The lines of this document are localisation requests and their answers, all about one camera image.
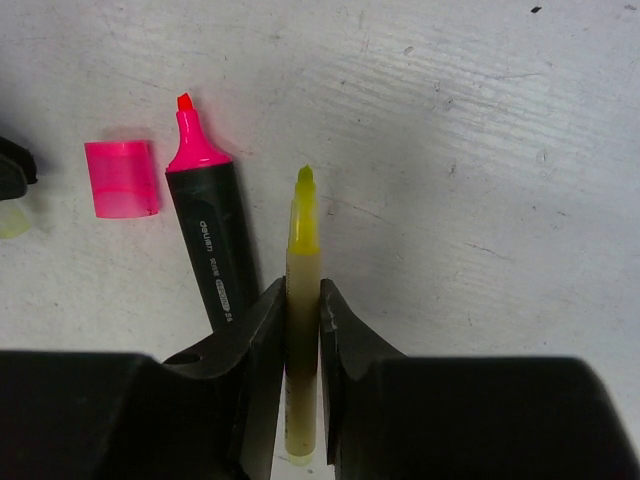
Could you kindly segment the clear yellow pen cap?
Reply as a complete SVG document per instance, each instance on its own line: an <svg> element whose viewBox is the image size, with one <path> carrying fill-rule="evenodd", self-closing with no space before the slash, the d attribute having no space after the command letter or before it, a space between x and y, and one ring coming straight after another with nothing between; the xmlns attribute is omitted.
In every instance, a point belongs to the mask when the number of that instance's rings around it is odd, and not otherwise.
<svg viewBox="0 0 640 480"><path fill-rule="evenodd" d="M0 203L0 238L11 239L28 231L30 222L14 201Z"/></svg>

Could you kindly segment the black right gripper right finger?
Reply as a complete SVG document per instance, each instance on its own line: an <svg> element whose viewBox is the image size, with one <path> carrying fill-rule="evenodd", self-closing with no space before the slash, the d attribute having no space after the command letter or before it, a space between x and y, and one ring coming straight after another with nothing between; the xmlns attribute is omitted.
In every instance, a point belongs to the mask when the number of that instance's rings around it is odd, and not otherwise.
<svg viewBox="0 0 640 480"><path fill-rule="evenodd" d="M339 479L635 479L608 392L571 357L411 357L321 283L327 460Z"/></svg>

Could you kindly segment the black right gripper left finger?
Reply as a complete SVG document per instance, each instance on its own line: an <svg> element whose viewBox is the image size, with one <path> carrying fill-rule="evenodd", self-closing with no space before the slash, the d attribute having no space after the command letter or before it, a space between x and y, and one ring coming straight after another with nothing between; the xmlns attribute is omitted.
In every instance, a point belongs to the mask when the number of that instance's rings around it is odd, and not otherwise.
<svg viewBox="0 0 640 480"><path fill-rule="evenodd" d="M5 351L5 479L266 479L283 370L284 283L164 362Z"/></svg>

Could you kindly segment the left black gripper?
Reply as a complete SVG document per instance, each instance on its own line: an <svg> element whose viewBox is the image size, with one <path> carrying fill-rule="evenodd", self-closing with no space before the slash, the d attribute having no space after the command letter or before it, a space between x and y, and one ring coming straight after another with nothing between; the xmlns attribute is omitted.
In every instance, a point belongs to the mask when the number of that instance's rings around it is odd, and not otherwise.
<svg viewBox="0 0 640 480"><path fill-rule="evenodd" d="M37 183L34 156L22 146L2 137L0 140L0 200L13 200L26 195L28 187Z"/></svg>

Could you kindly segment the yellow highlighter pen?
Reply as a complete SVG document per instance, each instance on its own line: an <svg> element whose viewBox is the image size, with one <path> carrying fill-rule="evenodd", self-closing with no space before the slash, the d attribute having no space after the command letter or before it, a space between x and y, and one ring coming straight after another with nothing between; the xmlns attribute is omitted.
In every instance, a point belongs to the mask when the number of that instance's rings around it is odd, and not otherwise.
<svg viewBox="0 0 640 480"><path fill-rule="evenodd" d="M296 466L316 447L321 248L313 171L298 172L286 252L285 449Z"/></svg>

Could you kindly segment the black pink highlighter body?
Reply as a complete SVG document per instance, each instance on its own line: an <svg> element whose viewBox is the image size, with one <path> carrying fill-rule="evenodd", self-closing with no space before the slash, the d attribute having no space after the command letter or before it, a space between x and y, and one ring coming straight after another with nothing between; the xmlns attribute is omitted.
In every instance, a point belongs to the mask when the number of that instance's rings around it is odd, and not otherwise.
<svg viewBox="0 0 640 480"><path fill-rule="evenodd" d="M177 98L179 146L165 170L205 311L214 331L242 319L260 293L232 157L207 138L189 94Z"/></svg>

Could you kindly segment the pink highlighter cap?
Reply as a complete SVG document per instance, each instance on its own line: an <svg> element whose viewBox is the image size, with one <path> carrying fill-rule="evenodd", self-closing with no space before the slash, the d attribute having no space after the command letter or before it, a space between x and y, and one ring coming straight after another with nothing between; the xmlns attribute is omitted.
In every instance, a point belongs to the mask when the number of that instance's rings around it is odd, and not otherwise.
<svg viewBox="0 0 640 480"><path fill-rule="evenodd" d="M84 149L97 218L142 218L159 212L147 141L89 142Z"/></svg>

